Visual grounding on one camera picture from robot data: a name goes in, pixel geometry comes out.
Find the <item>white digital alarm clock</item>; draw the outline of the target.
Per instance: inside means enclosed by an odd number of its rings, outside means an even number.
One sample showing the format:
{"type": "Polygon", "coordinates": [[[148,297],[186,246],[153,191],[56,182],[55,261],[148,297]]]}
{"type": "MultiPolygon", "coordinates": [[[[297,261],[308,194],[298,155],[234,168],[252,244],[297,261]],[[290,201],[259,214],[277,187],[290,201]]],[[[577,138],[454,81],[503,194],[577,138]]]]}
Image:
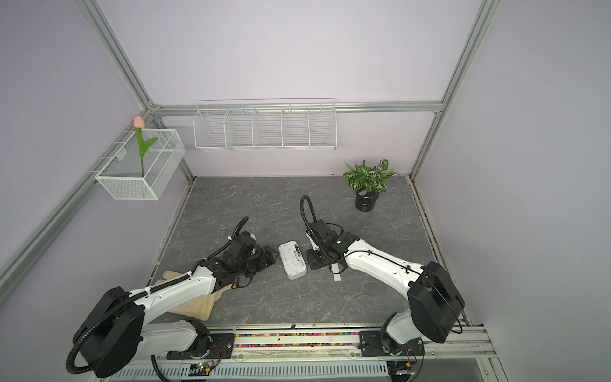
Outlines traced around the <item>white digital alarm clock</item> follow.
{"type": "Polygon", "coordinates": [[[280,259],[289,280],[296,280],[307,274],[307,265],[304,256],[302,255],[302,261],[296,259],[294,244],[298,243],[295,240],[291,240],[278,247],[280,259]]]}

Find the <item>AAA battery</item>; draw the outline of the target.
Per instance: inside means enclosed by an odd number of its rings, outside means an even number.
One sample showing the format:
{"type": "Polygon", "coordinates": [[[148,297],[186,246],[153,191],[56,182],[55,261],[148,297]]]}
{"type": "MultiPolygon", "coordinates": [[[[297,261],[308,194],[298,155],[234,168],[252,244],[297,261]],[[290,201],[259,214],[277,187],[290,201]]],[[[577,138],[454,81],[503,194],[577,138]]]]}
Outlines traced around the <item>AAA battery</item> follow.
{"type": "Polygon", "coordinates": [[[297,244],[294,244],[295,256],[298,261],[302,261],[302,254],[297,244]]]}

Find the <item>white battery cover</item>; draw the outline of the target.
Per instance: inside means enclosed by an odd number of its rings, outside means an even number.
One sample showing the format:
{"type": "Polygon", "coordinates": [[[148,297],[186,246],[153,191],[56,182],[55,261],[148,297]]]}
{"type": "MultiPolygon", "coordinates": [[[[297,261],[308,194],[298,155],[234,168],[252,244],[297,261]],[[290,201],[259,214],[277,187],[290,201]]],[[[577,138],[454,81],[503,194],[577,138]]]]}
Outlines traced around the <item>white battery cover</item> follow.
{"type": "Polygon", "coordinates": [[[340,270],[339,265],[337,263],[331,264],[329,269],[331,270],[331,272],[333,274],[334,281],[335,282],[340,282],[341,281],[341,275],[340,275],[341,270],[340,270]]]}

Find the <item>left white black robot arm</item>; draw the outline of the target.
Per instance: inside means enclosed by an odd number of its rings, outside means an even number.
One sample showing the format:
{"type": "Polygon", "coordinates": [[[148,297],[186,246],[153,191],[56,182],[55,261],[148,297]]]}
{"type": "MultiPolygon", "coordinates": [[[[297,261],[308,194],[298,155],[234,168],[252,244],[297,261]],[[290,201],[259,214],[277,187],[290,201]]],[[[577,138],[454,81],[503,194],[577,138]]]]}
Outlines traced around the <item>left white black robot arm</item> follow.
{"type": "Polygon", "coordinates": [[[155,319],[194,299],[226,287],[242,288],[240,280],[275,264],[277,252],[261,247],[243,230],[244,217],[228,241],[193,268],[165,282],[126,291],[120,286],[106,291],[73,336],[65,369],[73,375],[93,372],[110,377],[133,360],[147,357],[160,373],[156,356],[185,353],[206,357],[213,348],[209,329],[198,318],[157,324],[155,319]]]}

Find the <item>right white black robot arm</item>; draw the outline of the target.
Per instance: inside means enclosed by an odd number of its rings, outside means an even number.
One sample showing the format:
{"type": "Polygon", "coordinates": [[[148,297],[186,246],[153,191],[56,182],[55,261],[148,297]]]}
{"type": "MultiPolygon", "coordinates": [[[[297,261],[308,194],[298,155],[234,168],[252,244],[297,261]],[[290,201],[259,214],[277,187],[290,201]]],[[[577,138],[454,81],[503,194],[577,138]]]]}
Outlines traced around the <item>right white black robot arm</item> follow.
{"type": "Polygon", "coordinates": [[[392,314],[379,330],[359,332],[364,357],[423,355],[418,342],[446,342],[450,334],[461,334],[460,316],[466,302],[446,269],[434,261],[427,265],[399,259],[373,247],[357,235],[316,218],[310,197],[300,199],[299,210],[312,248],[305,254],[313,270],[328,268],[334,275],[347,269],[364,272],[407,299],[402,313],[392,314]]]}

